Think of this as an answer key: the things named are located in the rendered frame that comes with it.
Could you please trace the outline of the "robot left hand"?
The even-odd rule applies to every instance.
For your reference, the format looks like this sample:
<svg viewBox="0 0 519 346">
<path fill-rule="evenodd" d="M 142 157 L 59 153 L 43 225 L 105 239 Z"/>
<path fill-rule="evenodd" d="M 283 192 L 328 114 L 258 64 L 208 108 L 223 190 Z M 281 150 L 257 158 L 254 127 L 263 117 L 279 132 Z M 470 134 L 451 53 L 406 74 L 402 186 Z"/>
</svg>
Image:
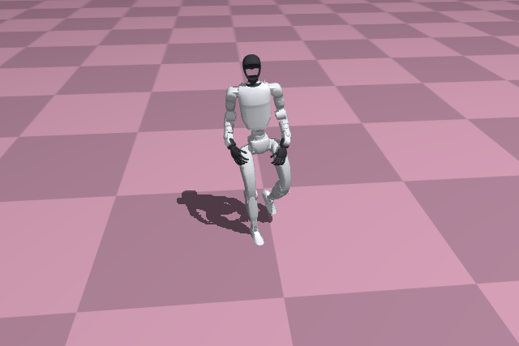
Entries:
<svg viewBox="0 0 519 346">
<path fill-rule="evenodd" d="M 285 139 L 282 138 L 281 139 L 281 142 L 280 142 L 280 148 L 278 148 L 277 152 L 275 152 L 273 155 L 270 156 L 270 158 L 273 158 L 275 155 L 277 155 L 277 157 L 275 158 L 275 160 L 273 162 L 271 162 L 271 164 L 274 164 L 274 165 L 283 165 L 285 163 L 285 158 L 287 156 L 287 151 L 286 151 L 286 148 L 288 148 L 289 146 L 285 146 L 283 145 Z M 279 158 L 278 158 L 279 157 Z M 277 162 L 276 162 L 277 161 Z M 280 162 L 279 162 L 280 161 Z M 278 164 L 279 163 L 279 164 Z"/>
</svg>

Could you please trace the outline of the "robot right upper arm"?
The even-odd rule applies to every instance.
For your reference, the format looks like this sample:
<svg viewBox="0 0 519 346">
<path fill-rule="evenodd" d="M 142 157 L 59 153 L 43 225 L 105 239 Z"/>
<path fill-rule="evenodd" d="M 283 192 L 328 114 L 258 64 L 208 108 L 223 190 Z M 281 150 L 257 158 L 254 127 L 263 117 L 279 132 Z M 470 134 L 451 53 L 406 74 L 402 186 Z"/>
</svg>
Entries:
<svg viewBox="0 0 519 346">
<path fill-rule="evenodd" d="M 225 97 L 225 107 L 227 110 L 226 121 L 234 122 L 236 118 L 236 114 L 234 112 L 236 100 L 238 98 L 238 86 L 237 87 L 229 87 L 226 91 Z"/>
</svg>

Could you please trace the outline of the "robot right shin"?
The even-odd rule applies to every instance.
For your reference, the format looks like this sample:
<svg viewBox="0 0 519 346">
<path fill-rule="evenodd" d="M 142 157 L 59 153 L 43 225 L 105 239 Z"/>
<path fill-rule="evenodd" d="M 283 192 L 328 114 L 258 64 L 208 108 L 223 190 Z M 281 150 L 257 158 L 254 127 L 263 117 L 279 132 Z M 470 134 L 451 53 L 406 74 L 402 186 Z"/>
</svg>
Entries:
<svg viewBox="0 0 519 346">
<path fill-rule="evenodd" d="M 251 228 L 252 232 L 255 230 L 258 231 L 258 224 L 257 224 L 257 217 L 258 217 L 258 205 L 257 201 L 255 200 L 255 197 L 251 197 L 250 199 L 246 196 L 246 191 L 244 191 L 244 197 L 245 197 L 245 204 L 247 209 L 247 214 L 250 217 L 251 220 Z"/>
</svg>

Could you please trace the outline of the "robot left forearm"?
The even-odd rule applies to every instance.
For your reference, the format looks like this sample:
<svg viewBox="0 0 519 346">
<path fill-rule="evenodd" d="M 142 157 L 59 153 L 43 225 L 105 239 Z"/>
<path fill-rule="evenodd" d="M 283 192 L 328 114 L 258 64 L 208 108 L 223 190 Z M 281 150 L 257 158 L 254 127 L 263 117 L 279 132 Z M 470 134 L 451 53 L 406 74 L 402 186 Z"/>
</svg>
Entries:
<svg viewBox="0 0 519 346">
<path fill-rule="evenodd" d="M 290 132 L 290 128 L 289 128 L 289 121 L 288 121 L 288 117 L 287 117 L 287 112 L 286 111 L 285 111 L 285 117 L 286 117 L 285 120 L 281 120 L 279 122 L 279 126 L 281 128 L 281 138 L 285 139 L 283 145 L 289 146 L 290 145 L 291 132 Z"/>
</svg>

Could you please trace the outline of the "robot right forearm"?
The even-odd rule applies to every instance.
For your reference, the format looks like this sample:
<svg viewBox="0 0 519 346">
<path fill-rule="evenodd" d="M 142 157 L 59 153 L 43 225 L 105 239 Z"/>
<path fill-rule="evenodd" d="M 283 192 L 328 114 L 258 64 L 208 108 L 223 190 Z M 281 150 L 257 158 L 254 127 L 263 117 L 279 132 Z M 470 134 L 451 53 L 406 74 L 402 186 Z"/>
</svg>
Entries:
<svg viewBox="0 0 519 346">
<path fill-rule="evenodd" d="M 228 147 L 231 144 L 231 142 L 229 141 L 229 138 L 233 139 L 234 124 L 232 122 L 227 122 L 226 121 L 226 114 L 227 114 L 227 112 L 225 113 L 224 140 L 225 140 L 225 145 Z"/>
</svg>

